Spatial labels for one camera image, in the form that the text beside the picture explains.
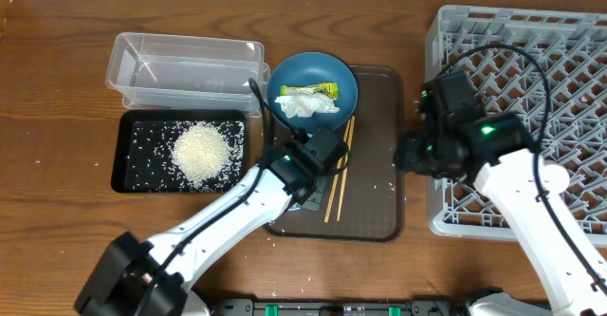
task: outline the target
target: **brown tray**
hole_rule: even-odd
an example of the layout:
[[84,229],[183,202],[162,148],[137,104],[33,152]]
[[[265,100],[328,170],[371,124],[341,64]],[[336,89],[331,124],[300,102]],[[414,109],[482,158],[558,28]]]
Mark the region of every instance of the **brown tray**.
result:
[[[337,221],[339,176],[328,222],[324,222],[333,177],[321,178],[319,191],[298,210],[290,210],[266,229],[280,236],[385,242],[403,229],[404,187],[393,166],[396,137],[404,122],[402,81],[388,67],[351,65],[359,86],[359,102],[352,136],[351,161],[345,183],[340,221]],[[336,130],[343,138],[345,124]],[[276,123],[274,142],[290,133]]]

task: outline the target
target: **wooden table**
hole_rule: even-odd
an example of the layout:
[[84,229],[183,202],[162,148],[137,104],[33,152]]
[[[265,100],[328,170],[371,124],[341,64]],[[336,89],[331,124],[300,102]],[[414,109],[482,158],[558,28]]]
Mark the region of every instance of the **wooden table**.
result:
[[[607,0],[14,0],[0,39],[0,313],[73,314],[112,239],[127,230],[145,239],[212,199],[111,190],[124,109],[104,78],[120,32],[256,40],[272,68],[310,50],[387,65],[402,76],[413,125],[425,35],[447,4],[607,12]],[[458,297],[494,285],[515,298],[545,299],[519,245],[432,234],[425,179],[406,176],[406,226],[393,243],[257,230],[198,285],[212,298],[233,291],[386,301]]]

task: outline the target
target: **clear plastic container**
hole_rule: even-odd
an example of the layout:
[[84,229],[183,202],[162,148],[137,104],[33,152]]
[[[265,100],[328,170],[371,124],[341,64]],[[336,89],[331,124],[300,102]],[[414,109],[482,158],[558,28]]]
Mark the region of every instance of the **clear plastic container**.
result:
[[124,95],[127,108],[258,113],[248,79],[263,89],[268,77],[258,42],[125,32],[116,38],[107,85]]

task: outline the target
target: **black tray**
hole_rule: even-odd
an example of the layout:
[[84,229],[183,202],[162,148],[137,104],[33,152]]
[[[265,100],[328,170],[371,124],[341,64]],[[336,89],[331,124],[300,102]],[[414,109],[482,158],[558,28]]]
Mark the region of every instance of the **black tray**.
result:
[[[333,177],[320,179],[319,191],[297,211],[287,211],[266,229],[274,235],[385,242],[403,229],[404,185],[393,166],[396,138],[404,124],[403,88],[398,73],[388,67],[351,65],[359,86],[359,103],[352,137],[351,162],[337,221],[341,179],[328,222],[324,222]],[[336,130],[343,137],[345,124]],[[290,138],[276,123],[276,144]]]
[[243,156],[229,170],[228,179],[214,187],[217,178],[205,181],[211,186],[209,192],[226,192],[242,178],[245,172],[245,156],[248,150],[247,123],[240,111],[210,110],[133,110],[120,119],[114,169],[112,171],[112,189],[118,193],[169,193],[189,192],[180,187],[182,180],[163,169],[163,163],[171,163],[168,146],[161,147],[167,141],[175,141],[181,130],[165,129],[179,121],[207,121],[218,126],[226,136],[230,146],[236,143],[235,134],[242,132]]

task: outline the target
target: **plastic bin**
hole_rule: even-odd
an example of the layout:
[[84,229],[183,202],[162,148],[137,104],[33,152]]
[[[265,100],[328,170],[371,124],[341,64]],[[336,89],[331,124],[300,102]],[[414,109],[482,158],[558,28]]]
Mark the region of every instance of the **plastic bin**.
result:
[[[545,70],[553,110],[542,155],[567,168],[563,200],[591,242],[607,247],[607,15],[445,6],[426,37],[426,81],[459,54],[492,43],[523,48]],[[525,59],[493,50],[460,61],[455,70],[469,73],[489,114],[515,112],[537,137],[545,95]],[[473,187],[430,178],[427,197],[436,234],[515,240]]]
[[127,108],[199,108],[259,113],[248,87],[264,89],[269,66],[258,42],[125,32],[114,44],[107,85]]

